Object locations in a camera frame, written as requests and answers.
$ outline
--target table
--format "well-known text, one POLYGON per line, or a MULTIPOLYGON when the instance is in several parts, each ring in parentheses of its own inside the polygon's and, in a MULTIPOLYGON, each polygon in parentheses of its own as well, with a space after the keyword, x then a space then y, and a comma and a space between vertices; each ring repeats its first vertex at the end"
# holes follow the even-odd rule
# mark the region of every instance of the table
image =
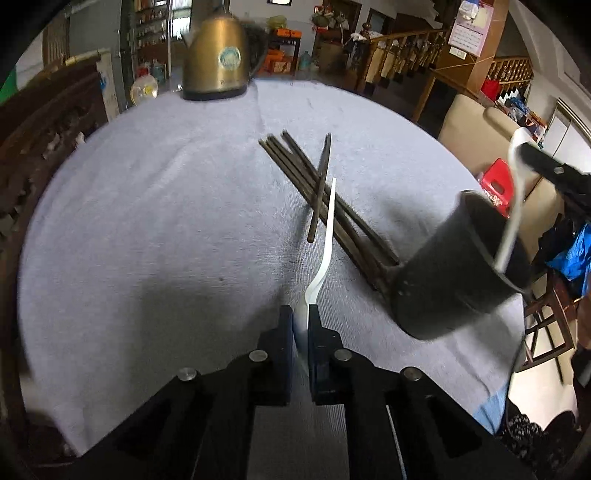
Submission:
MULTIPOLYGON (((314 276, 310 209, 258 145, 283 128, 316 162, 332 133, 329 180, 403 260, 478 188, 403 117, 318 83, 257 80, 216 102, 166 93, 117 117, 56 174, 20 273, 33 377, 79 452, 179 368, 208 373, 252 349, 314 276)), ((336 242, 319 309, 347 347, 421 368, 469 412, 507 381, 523 331, 516 296, 449 336, 412 339, 336 242)), ((313 407, 301 369, 293 388, 288 408, 257 411, 249 477, 346 478, 342 410, 313 407)))
POLYGON ((300 57, 301 38, 295 37, 280 37, 279 35, 269 35, 269 46, 289 45, 294 47, 294 57, 291 61, 290 74, 295 75, 297 72, 297 61, 300 57))

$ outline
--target red stool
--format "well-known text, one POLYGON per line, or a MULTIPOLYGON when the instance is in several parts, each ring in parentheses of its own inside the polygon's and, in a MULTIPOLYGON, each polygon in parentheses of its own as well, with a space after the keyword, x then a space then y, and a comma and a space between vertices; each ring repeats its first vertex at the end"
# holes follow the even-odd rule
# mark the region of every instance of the red stool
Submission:
POLYGON ((484 172, 479 183, 496 209, 505 217, 508 217, 509 205, 513 198, 513 180, 511 179, 509 165, 503 159, 497 158, 489 169, 484 172))

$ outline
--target window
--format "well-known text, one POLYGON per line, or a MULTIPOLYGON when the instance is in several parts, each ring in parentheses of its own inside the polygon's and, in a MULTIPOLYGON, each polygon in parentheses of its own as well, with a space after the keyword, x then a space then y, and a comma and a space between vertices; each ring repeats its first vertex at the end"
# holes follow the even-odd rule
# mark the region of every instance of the window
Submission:
POLYGON ((173 38, 181 38, 189 31, 191 23, 191 7, 193 0, 173 0, 173 24, 171 27, 173 38))

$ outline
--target calendar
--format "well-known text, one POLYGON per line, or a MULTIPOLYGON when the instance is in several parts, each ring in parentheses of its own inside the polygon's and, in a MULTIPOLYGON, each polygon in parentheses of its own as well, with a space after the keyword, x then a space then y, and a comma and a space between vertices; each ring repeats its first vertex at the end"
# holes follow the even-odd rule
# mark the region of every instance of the calendar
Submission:
POLYGON ((473 20, 466 20, 458 14, 448 43, 479 57, 491 26, 492 12, 490 5, 480 4, 478 14, 473 20))

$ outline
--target chopstick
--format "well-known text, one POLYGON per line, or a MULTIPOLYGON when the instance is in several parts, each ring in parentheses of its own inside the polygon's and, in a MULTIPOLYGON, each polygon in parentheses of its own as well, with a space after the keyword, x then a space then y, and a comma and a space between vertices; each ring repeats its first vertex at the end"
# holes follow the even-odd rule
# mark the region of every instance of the chopstick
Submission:
MULTIPOLYGON (((302 160, 308 171, 314 177, 317 177, 318 172, 316 171, 315 166, 312 165, 310 159, 302 151, 300 146, 287 132, 287 130, 283 130, 282 136, 293 150, 294 154, 302 160)), ((328 196, 330 196, 330 186, 325 185, 324 191, 328 196)), ((378 247, 378 249, 392 262, 392 264, 398 265, 400 263, 398 256, 392 251, 388 244, 357 214, 357 212, 355 212, 351 206, 342 199, 338 193, 336 194, 336 201, 337 204, 340 205, 340 207, 347 213, 347 215, 351 217, 351 220, 353 220, 359 226, 359 228, 361 228, 362 232, 368 236, 368 238, 378 247)))
POLYGON ((330 158, 330 143, 332 140, 331 134, 327 134, 324 139, 324 149, 320 157, 320 178, 316 189, 316 204, 314 205, 314 212, 312 214, 312 223, 308 231, 308 242, 313 244, 316 236, 316 227, 318 226, 318 214, 320 212, 320 205, 323 203, 324 188, 326 187, 326 175, 329 171, 330 158))
MULTIPOLYGON (((303 180, 307 183, 308 187, 313 189, 317 184, 318 180, 314 178, 314 176, 310 173, 309 169, 304 168, 304 164, 298 156, 294 155, 293 153, 289 152, 282 144, 279 142, 277 137, 274 135, 268 136, 268 145, 273 149, 273 151, 278 154, 284 163, 286 163, 286 167, 295 169, 296 176, 298 179, 303 180)), ((323 199, 324 204, 326 207, 329 205, 330 200, 330 189, 328 189, 328 194, 323 192, 323 199)), ((343 249, 345 253, 349 255, 353 263, 355 263, 360 270, 362 270, 363 276, 366 280, 370 283, 370 285, 379 291, 385 291, 385 283, 382 279, 384 276, 385 271, 382 268, 382 265, 375 259, 375 257, 371 254, 371 252, 367 249, 363 241, 360 239, 357 230, 351 225, 349 218, 344 213, 343 209, 336 205, 335 207, 335 220, 336 224, 338 224, 344 230, 345 234, 349 237, 351 242, 353 242, 355 249, 358 251, 350 252, 348 245, 343 245, 343 249), (363 262, 359 260, 358 257, 361 255, 363 262)))
MULTIPOLYGON (((304 200, 306 200, 306 202, 312 206, 314 201, 314 191, 297 171, 295 166, 289 161, 288 158, 281 154, 280 150, 276 147, 276 145, 273 144, 273 142, 270 141, 265 143, 263 140, 259 140, 259 144, 265 149, 267 154, 273 159, 273 161, 277 164, 281 171, 283 171, 287 178, 291 180, 292 184, 304 197, 304 200)), ((320 206, 319 217, 323 223, 326 224, 328 217, 328 207, 324 203, 322 203, 320 206)), ((373 284, 363 256, 351 238, 346 234, 343 226, 339 222, 335 222, 334 234, 339 245, 343 248, 343 250, 345 250, 345 253, 347 253, 366 281, 370 284, 373 284)))
MULTIPOLYGON (((304 197, 304 200, 313 208, 319 206, 318 216, 326 224, 330 200, 330 187, 326 184, 326 177, 324 182, 320 181, 321 178, 315 166, 312 165, 309 158, 287 131, 283 132, 283 137, 292 151, 287 150, 282 142, 273 135, 268 136, 267 142, 260 140, 259 143, 304 197)), ((323 167, 327 167, 323 160, 330 154, 330 151, 326 148, 327 144, 330 148, 328 135, 325 139, 321 158, 323 167)), ((365 280, 387 299, 389 295, 388 277, 391 266, 386 266, 377 260, 375 254, 372 253, 372 249, 368 248, 368 245, 361 240, 347 213, 352 212, 351 218, 354 221, 359 220, 356 223, 368 236, 371 241, 370 245, 386 257, 388 262, 398 265, 398 257, 338 194, 336 197, 334 236, 365 280)))

